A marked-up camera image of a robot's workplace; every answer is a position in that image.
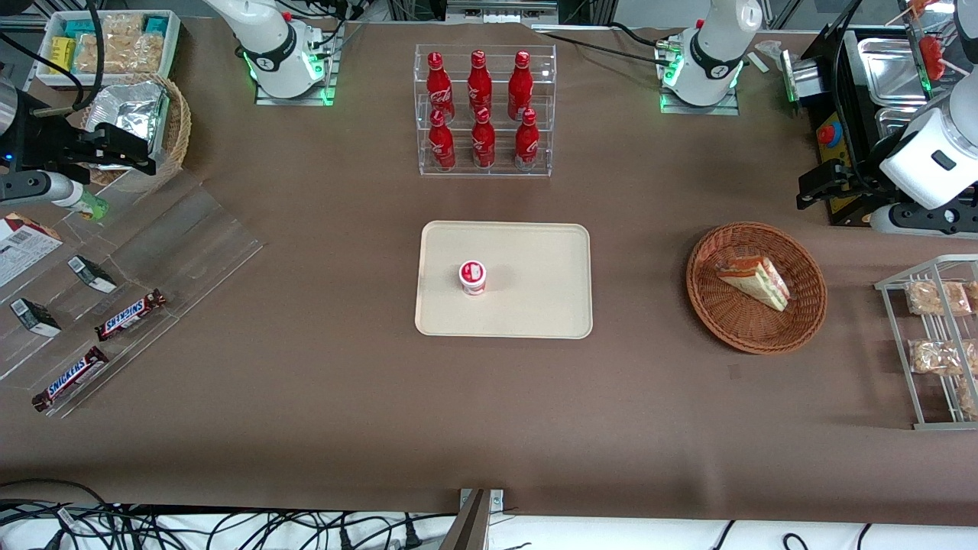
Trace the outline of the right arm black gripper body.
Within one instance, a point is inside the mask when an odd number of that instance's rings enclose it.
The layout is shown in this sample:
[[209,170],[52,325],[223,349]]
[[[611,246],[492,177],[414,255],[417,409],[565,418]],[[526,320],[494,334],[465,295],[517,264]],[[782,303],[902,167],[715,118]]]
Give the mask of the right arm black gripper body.
[[63,175],[85,175],[86,168],[71,160],[73,146],[83,130],[62,116],[3,115],[1,163],[4,168],[46,170]]

